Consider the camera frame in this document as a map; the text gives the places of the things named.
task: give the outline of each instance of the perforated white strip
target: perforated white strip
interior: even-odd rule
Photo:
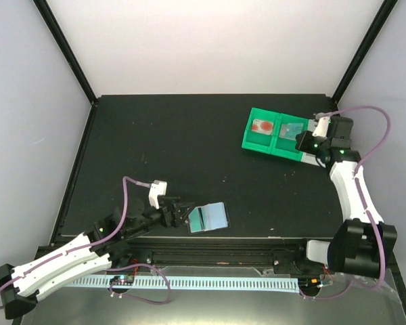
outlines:
[[[108,288],[113,276],[90,275],[68,284],[77,288]],[[173,290],[240,290],[282,291],[299,293],[297,279],[289,278],[227,278],[197,276],[167,276]],[[115,285],[113,288],[166,289],[160,276],[135,276],[134,283]]]

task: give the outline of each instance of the red and white object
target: red and white object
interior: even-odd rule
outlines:
[[[273,123],[269,121],[254,119],[252,121],[251,131],[262,133],[265,135],[272,135],[273,133]]]

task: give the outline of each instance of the black metal frame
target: black metal frame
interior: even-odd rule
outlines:
[[[93,92],[83,70],[80,67],[80,64],[78,63],[78,60],[76,59],[69,43],[67,42],[67,40],[62,32],[62,29],[60,28],[57,20],[55,19],[54,14],[53,14],[51,8],[49,7],[47,1],[46,0],[33,0],[33,2],[37,6],[45,23],[47,24],[49,30],[51,31],[54,39],[56,40],[57,44],[59,45],[60,50],[62,51],[62,53],[64,54],[64,57],[66,58],[67,62],[69,63],[69,66],[71,67],[75,77],[77,78],[78,82],[80,83],[81,87],[83,88],[83,91],[85,92],[85,94],[87,96],[87,99],[89,100],[89,102],[92,105],[91,111],[89,114],[89,118],[87,120],[87,124],[86,124],[85,130],[84,130],[84,133],[83,133],[83,137],[81,139],[81,143],[78,148],[74,166],[72,168],[70,179],[69,179],[68,185],[66,187],[62,205],[61,205],[60,211],[58,213],[58,218],[56,220],[56,223],[55,223],[55,226],[53,229],[53,234],[51,236],[50,247],[52,249],[53,246],[61,246],[63,243],[66,243],[67,241],[69,241],[69,238],[64,238],[64,237],[60,236],[60,229],[63,226],[65,218],[66,218],[66,214],[67,214],[68,207],[70,204],[70,199],[72,197],[72,193],[74,190],[78,171],[80,169],[81,162],[83,160],[84,153],[85,153],[85,148],[86,148],[87,142],[89,140],[91,128],[93,126],[93,122],[94,122],[96,111],[97,111],[98,98],[96,97],[95,93]],[[349,64],[346,72],[344,73],[344,76],[342,77],[339,85],[337,86],[335,93],[332,96],[332,107],[334,108],[334,110],[337,109],[337,103],[340,101],[341,97],[343,96],[344,92],[346,91],[347,87],[349,86],[350,82],[352,81],[355,73],[357,72],[362,61],[364,60],[364,57],[367,55],[371,45],[373,44],[374,40],[378,36],[378,33],[380,32],[381,28],[383,27],[386,19],[389,17],[389,15],[390,15],[392,9],[394,8],[394,6],[396,5],[396,3],[397,3],[397,0],[384,0],[383,1],[378,13],[376,14],[376,17],[374,18],[373,22],[371,23],[357,52],[355,53],[351,63]],[[148,239],[139,239],[139,242],[144,243],[144,242],[147,242],[147,240]],[[165,254],[165,252],[167,252],[169,250],[168,244],[167,244],[167,246],[165,246],[166,244],[164,244],[164,246],[162,247],[162,244],[156,244],[154,242],[154,240],[152,240],[152,239],[150,239],[149,241],[151,242],[150,248],[152,250],[156,250],[156,249],[160,250],[160,252],[162,252],[160,254]],[[223,241],[222,246],[219,245],[220,243],[218,243],[216,246],[213,246],[217,240],[211,240],[211,242],[205,241],[206,246],[200,246],[198,241],[199,240],[197,240],[197,242],[193,243],[196,251],[201,251],[201,250],[204,251],[204,250],[208,250],[208,249],[209,250],[210,249],[219,249],[222,256],[224,256],[226,258],[230,258],[232,261],[234,261],[235,257],[234,257],[234,255],[231,254],[232,253],[231,250],[240,248],[241,247],[240,244],[244,243],[243,240],[241,240],[240,243],[235,242],[235,240],[229,240],[228,243],[226,241]],[[170,241],[170,243],[173,244],[173,246],[175,248],[177,248],[178,242]],[[262,245],[262,244],[267,245],[268,242],[266,240],[254,240],[252,242],[249,242],[249,245],[254,245],[254,249],[258,249],[258,246]],[[287,243],[285,240],[281,240],[281,241],[271,242],[269,244],[269,246],[271,247],[271,249],[273,251],[283,251],[283,249],[286,248],[286,245],[289,245],[289,244],[298,244],[298,243],[297,242]],[[42,250],[45,252],[46,248],[40,248],[40,251],[42,251]],[[246,251],[242,251],[241,252],[242,255],[240,255],[240,256],[244,256],[244,253],[246,253]],[[252,252],[249,251],[249,253],[250,253],[249,256],[252,260],[251,263],[259,263],[258,261],[262,261],[262,259],[259,257],[256,257],[256,259],[253,260],[253,257],[251,257]],[[395,258],[391,259],[389,262],[390,263],[388,263],[388,267],[391,269],[392,274],[394,276],[397,290],[398,290],[400,298],[402,300],[403,309],[404,309],[405,315],[406,315],[406,288],[405,288],[405,285],[404,285],[403,279],[401,277],[401,273],[399,271],[399,267],[397,265]],[[20,324],[20,321],[21,320],[15,320],[13,324]]]

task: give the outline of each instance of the green plastic container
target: green plastic container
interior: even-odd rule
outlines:
[[[255,119],[272,122],[272,134],[266,135],[252,131],[251,127]],[[242,147],[301,161],[304,153],[295,149],[294,136],[308,130],[309,123],[310,120],[306,118],[252,108],[244,132]]]

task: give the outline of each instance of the black table surface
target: black table surface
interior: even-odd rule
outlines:
[[[63,236],[122,210],[122,177],[168,182],[197,205],[225,202],[230,227],[191,235],[159,227],[147,236],[325,238],[342,223],[321,167],[241,148],[252,107],[305,118],[330,110],[324,95],[105,95],[78,171]],[[148,189],[128,186],[148,204]]]

